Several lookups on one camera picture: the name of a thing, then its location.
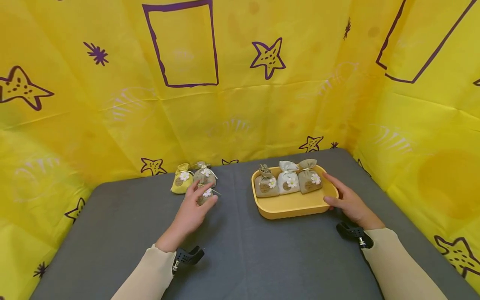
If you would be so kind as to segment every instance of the yellow backdrop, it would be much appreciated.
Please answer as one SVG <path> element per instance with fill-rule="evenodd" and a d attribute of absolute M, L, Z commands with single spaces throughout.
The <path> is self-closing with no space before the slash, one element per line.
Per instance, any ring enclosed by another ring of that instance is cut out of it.
<path fill-rule="evenodd" d="M 480 291 L 476 0 L 172 2 L 0 0 L 1 296 L 105 181 L 334 147 Z"/>

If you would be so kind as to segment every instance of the daisy flower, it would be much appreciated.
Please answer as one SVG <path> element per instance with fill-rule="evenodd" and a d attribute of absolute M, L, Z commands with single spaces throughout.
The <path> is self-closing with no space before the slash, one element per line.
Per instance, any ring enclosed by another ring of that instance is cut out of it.
<path fill-rule="evenodd" d="M 212 195 L 212 189 L 208 189 L 204 192 L 204 198 L 210 197 Z"/>
<path fill-rule="evenodd" d="M 180 173 L 179 178 L 181 181 L 187 181 L 187 179 L 190 178 L 190 174 L 188 172 L 182 172 Z"/>
<path fill-rule="evenodd" d="M 209 169 L 203 169 L 200 171 L 200 173 L 204 174 L 206 177 L 210 176 L 210 170 Z"/>
<path fill-rule="evenodd" d="M 318 176 L 317 173 L 312 175 L 311 180 L 312 180 L 312 183 L 315 183 L 315 184 L 320 184 L 321 182 L 320 176 Z"/>
<path fill-rule="evenodd" d="M 289 178 L 287 180 L 287 185 L 289 188 L 294 188 L 297 186 L 297 181 L 294 178 Z"/>
<path fill-rule="evenodd" d="M 276 179 L 275 178 L 271 178 L 269 183 L 268 183 L 268 186 L 272 189 L 276 186 Z"/>

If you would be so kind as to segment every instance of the black wrist strap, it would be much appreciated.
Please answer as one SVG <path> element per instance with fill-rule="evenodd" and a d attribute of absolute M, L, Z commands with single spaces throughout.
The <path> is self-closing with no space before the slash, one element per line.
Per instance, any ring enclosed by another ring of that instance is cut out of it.
<path fill-rule="evenodd" d="M 373 247 L 373 240 L 365 233 L 362 227 L 355 223 L 338 223 L 336 230 L 344 239 L 358 241 L 361 249 Z"/>
<path fill-rule="evenodd" d="M 205 252 L 200 249 L 199 246 L 193 248 L 192 251 L 187 252 L 183 248 L 177 249 L 177 256 L 175 256 L 175 260 L 173 261 L 172 266 L 172 273 L 175 274 L 178 270 L 179 264 L 189 264 L 194 265 L 199 262 L 202 257 L 205 255 Z"/>

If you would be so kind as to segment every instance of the yellow tray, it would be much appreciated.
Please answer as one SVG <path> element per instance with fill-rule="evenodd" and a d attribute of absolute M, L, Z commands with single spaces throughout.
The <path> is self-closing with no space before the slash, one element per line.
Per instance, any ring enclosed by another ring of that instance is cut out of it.
<path fill-rule="evenodd" d="M 338 198 L 338 191 L 336 187 L 322 175 L 325 170 L 321 166 L 316 165 L 313 169 L 322 179 L 323 187 L 321 189 L 307 194 L 294 192 L 268 198 L 257 198 L 257 194 L 255 193 L 255 178 L 260 176 L 260 171 L 256 171 L 252 175 L 252 189 L 255 203 L 257 204 L 260 214 L 264 218 L 273 220 L 292 216 L 306 216 L 327 211 L 330 206 L 325 203 L 324 196 Z M 282 172 L 280 167 L 272 167 L 270 170 L 275 178 Z"/>

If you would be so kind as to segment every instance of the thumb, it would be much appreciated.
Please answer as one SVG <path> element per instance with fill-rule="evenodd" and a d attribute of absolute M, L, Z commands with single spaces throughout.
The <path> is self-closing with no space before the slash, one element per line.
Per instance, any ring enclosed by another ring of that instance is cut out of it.
<path fill-rule="evenodd" d="M 205 203 L 200 206 L 200 209 L 202 209 L 205 213 L 207 213 L 218 201 L 218 196 L 214 195 L 205 201 Z"/>
<path fill-rule="evenodd" d="M 324 201 L 331 206 L 343 208 L 343 201 L 331 196 L 325 196 Z"/>

